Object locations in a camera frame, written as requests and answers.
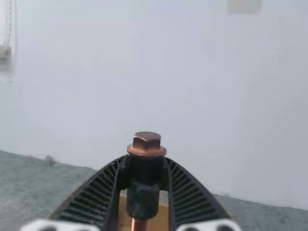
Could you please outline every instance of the copper bolt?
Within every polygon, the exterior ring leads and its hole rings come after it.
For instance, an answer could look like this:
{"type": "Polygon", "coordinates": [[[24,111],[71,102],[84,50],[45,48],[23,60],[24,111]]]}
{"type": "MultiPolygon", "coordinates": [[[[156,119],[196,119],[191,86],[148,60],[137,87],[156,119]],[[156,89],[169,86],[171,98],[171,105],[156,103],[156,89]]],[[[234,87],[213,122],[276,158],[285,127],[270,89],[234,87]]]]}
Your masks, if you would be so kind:
{"type": "Polygon", "coordinates": [[[166,149],[160,146],[161,136],[154,132],[141,131],[134,135],[133,144],[127,147],[129,154],[140,156],[162,156],[166,154],[166,149]]]}
{"type": "Polygon", "coordinates": [[[131,220],[131,231],[148,231],[148,220],[131,220]]]}

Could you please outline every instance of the hex bolt head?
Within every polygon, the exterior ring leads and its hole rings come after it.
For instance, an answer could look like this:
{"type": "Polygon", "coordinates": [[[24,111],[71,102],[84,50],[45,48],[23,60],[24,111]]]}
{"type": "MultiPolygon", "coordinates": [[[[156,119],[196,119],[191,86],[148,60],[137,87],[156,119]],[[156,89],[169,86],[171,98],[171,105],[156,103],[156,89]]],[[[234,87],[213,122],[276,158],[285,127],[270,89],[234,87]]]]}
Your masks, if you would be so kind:
{"type": "Polygon", "coordinates": [[[139,156],[162,156],[166,149],[160,146],[161,136],[154,132],[142,131],[134,135],[133,144],[127,147],[129,154],[139,156]]]}

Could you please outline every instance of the bolt thread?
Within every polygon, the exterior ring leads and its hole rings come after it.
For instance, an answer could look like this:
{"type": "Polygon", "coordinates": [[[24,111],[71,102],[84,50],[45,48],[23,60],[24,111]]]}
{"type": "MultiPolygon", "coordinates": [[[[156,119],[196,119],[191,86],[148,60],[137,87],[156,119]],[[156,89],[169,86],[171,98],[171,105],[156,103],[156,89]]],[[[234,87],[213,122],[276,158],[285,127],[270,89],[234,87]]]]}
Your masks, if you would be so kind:
{"type": "Polygon", "coordinates": [[[148,220],[131,220],[131,231],[148,231],[148,220]]]}

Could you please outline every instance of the gray carpet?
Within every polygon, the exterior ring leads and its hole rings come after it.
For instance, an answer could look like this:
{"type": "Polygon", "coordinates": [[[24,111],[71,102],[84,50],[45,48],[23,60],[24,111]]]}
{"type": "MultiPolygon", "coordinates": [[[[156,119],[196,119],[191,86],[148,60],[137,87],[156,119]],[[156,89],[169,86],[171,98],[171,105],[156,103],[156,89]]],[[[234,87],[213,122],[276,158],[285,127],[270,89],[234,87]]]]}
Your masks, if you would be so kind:
{"type": "MultiPolygon", "coordinates": [[[[0,152],[0,231],[49,215],[95,170],[0,152]]],[[[244,231],[308,231],[308,211],[217,196],[244,231]]]]}

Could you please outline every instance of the ribbed grip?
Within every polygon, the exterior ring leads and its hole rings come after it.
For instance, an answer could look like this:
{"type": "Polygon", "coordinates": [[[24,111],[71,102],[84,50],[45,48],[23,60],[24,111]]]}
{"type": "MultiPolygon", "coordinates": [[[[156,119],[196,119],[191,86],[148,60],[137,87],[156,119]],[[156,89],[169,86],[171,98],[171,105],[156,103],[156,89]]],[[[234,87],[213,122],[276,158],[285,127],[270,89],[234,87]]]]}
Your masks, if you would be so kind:
{"type": "Polygon", "coordinates": [[[229,218],[214,196],[182,166],[166,158],[169,168],[169,206],[174,226],[200,221],[229,218]]]}
{"type": "Polygon", "coordinates": [[[97,225],[102,229],[110,209],[116,173],[123,157],[99,170],[70,195],[50,219],[97,225]]]}

